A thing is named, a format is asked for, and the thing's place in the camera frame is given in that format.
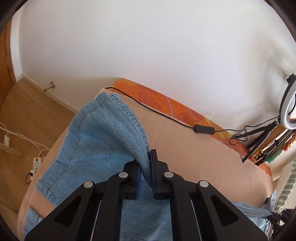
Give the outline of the white power strip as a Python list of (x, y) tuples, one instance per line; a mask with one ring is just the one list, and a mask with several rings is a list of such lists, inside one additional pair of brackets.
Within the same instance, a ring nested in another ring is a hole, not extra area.
[(34, 172), (34, 174), (36, 173), (38, 168), (41, 166), (42, 162), (43, 162), (42, 157), (33, 158), (33, 172)]

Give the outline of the black mini tripod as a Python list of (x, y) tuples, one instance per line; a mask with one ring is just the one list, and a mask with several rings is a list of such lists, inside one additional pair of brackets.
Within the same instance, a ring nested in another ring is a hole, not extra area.
[(249, 137), (251, 135), (255, 135), (260, 133), (260, 135), (255, 138), (252, 142), (247, 145), (248, 153), (243, 157), (242, 162), (244, 163), (248, 160), (258, 149), (259, 147), (267, 140), (271, 132), (279, 125), (278, 121), (273, 121), (266, 126), (257, 128), (249, 133), (243, 134), (243, 137)]

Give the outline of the orange floral bed cover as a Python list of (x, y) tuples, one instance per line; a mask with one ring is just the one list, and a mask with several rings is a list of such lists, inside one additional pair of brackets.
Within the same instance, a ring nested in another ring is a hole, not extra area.
[[(220, 126), (208, 120), (203, 115), (191, 108), (141, 84), (126, 79), (117, 80), (108, 90), (124, 95), (143, 105), (149, 110), (163, 114), (180, 125), (193, 128), (195, 125), (213, 127), (220, 129)], [(213, 135), (201, 135), (200, 139), (206, 143), (202, 146), (205, 150), (205, 160), (211, 165), (216, 165), (217, 169), (226, 170), (228, 168), (247, 168), (262, 170), (268, 176), (272, 176), (270, 168), (263, 164), (257, 167), (253, 162), (241, 163), (241, 155), (246, 154), (246, 149), (242, 144), (234, 146), (229, 144), (231, 134), (227, 131), (218, 132)]]

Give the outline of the metal door stopper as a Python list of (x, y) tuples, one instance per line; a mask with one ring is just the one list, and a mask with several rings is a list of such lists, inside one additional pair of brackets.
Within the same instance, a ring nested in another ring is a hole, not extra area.
[(56, 85), (53, 81), (50, 82), (49, 86), (47, 86), (46, 88), (44, 88), (44, 92), (47, 92), (50, 89), (55, 89)]

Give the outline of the wooden door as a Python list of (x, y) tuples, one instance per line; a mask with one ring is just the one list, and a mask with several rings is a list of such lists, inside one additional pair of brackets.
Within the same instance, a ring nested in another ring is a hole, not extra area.
[(16, 77), (11, 59), (11, 22), (1, 32), (0, 38), (0, 104), (3, 105), (6, 96), (14, 84)]

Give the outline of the green striped white cushion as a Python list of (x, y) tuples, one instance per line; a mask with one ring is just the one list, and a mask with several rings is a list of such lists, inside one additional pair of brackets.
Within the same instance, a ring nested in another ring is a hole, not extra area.
[(295, 159), (286, 165), (272, 170), (276, 190), (274, 211), (281, 213), (284, 209), (295, 208)]

